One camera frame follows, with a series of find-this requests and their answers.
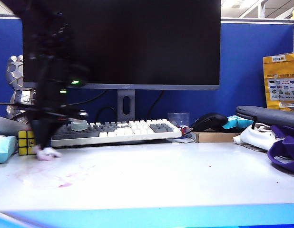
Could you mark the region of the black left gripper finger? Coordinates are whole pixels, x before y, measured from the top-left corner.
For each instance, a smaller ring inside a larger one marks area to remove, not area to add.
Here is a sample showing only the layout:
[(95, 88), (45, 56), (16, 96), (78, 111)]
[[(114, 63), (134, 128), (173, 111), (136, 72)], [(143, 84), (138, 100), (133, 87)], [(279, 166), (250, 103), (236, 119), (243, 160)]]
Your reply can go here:
[(50, 124), (50, 137), (52, 138), (60, 127), (65, 125), (67, 120), (55, 120)]
[(55, 124), (50, 119), (37, 119), (30, 121), (37, 145), (43, 150), (50, 146)]

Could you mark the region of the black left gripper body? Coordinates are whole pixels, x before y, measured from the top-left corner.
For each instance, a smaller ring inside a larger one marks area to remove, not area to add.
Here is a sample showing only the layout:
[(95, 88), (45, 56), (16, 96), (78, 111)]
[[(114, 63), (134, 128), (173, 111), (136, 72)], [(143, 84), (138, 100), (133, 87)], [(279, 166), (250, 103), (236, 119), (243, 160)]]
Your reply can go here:
[(36, 99), (27, 108), (28, 117), (33, 120), (79, 119), (85, 120), (88, 114), (66, 104), (67, 95), (61, 93), (69, 83), (69, 62), (65, 59), (44, 59), (38, 74)]

